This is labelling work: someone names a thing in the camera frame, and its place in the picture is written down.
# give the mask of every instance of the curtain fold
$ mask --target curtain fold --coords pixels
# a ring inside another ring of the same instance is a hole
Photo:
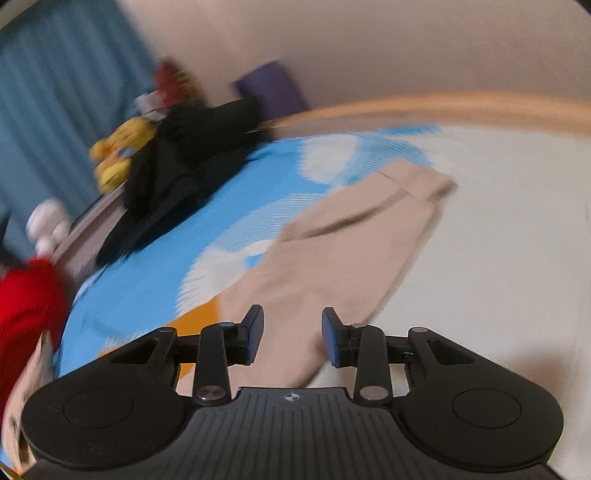
[[[88,149],[137,114],[155,58],[114,0],[40,0],[0,30],[0,213],[7,244],[56,197],[76,217],[98,197]]]

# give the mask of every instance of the beige fabric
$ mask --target beige fabric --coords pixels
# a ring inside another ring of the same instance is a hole
[[[249,367],[230,368],[232,386],[303,385],[326,359],[320,316],[366,322],[387,295],[452,186],[406,160],[325,198],[280,232],[261,263],[219,298],[220,319],[240,321],[258,303],[265,333]]]
[[[21,414],[27,400],[53,380],[53,349],[49,332],[43,332],[37,347],[14,385],[4,410],[2,447],[16,473],[35,464],[35,457],[21,433]]]

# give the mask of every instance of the ribbed black plate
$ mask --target ribbed black plate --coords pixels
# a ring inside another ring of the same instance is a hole
[[[507,473],[459,470],[428,457],[380,408],[342,388],[243,388],[235,401],[197,410],[162,452],[110,471],[41,461],[26,480],[559,480],[545,465]]]

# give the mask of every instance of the white plush toy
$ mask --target white plush toy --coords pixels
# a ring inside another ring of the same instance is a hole
[[[51,257],[52,253],[70,234],[72,220],[57,199],[40,203],[27,222],[27,236],[35,245],[39,257]]]

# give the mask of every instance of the wooden bed frame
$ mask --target wooden bed frame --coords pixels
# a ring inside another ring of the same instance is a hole
[[[276,138],[420,124],[522,128],[591,137],[591,104],[516,93],[429,93],[347,103],[268,124]],[[95,257],[123,215],[123,186],[80,220],[53,256],[74,293],[95,271]]]

